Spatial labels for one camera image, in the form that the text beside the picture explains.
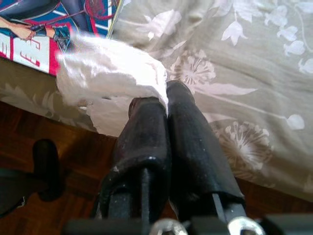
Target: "fabric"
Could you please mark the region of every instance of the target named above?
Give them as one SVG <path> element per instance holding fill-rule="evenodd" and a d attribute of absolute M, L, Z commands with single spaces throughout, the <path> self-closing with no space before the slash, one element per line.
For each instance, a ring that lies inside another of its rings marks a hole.
<path fill-rule="evenodd" d="M 237 177 L 313 201 L 312 1 L 124 0 L 113 38 L 189 86 Z M 91 127 L 51 77 L 0 66 L 1 100 Z"/>
<path fill-rule="evenodd" d="M 97 132 L 119 136 L 134 98 L 156 97 L 168 113 L 167 73 L 148 53 L 92 34 L 72 34 L 79 52 L 58 55 L 57 86 L 70 105 L 84 106 Z"/>

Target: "book cover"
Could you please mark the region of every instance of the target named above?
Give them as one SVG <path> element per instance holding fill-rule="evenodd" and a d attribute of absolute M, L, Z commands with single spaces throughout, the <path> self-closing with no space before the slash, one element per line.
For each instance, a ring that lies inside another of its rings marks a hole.
<path fill-rule="evenodd" d="M 111 36 L 122 0 L 0 0 L 0 57 L 56 75 L 71 31 Z"/>

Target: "wooden floor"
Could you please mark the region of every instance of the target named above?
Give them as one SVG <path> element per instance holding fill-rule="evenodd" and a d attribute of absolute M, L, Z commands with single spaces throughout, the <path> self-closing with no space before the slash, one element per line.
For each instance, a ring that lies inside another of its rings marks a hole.
<path fill-rule="evenodd" d="M 45 203 L 36 194 L 25 207 L 0 219 L 0 235 L 58 235 L 70 218 L 88 217 L 101 179 L 111 166 L 114 138 L 65 126 L 0 102 L 0 167 L 32 171 L 32 145 L 49 138 L 57 147 L 66 191 Z M 312 204 L 280 192 L 238 181 L 246 195 L 247 213 L 313 212 Z M 173 216 L 169 207 L 165 216 Z"/>

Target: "bedspread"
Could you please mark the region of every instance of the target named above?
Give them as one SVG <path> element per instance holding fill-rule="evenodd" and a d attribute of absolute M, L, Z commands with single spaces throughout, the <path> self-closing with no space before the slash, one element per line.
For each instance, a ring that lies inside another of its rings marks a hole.
<path fill-rule="evenodd" d="M 312 1 L 124 0 L 113 38 L 191 89 L 236 177 L 313 201 Z M 0 99 L 92 128 L 47 79 L 1 81 Z"/>

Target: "comic book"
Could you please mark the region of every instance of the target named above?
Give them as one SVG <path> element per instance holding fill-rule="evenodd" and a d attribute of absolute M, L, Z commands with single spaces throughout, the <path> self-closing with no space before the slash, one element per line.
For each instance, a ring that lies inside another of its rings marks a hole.
<path fill-rule="evenodd" d="M 0 57 L 56 75 L 72 31 L 111 36 L 122 0 L 0 0 Z"/>

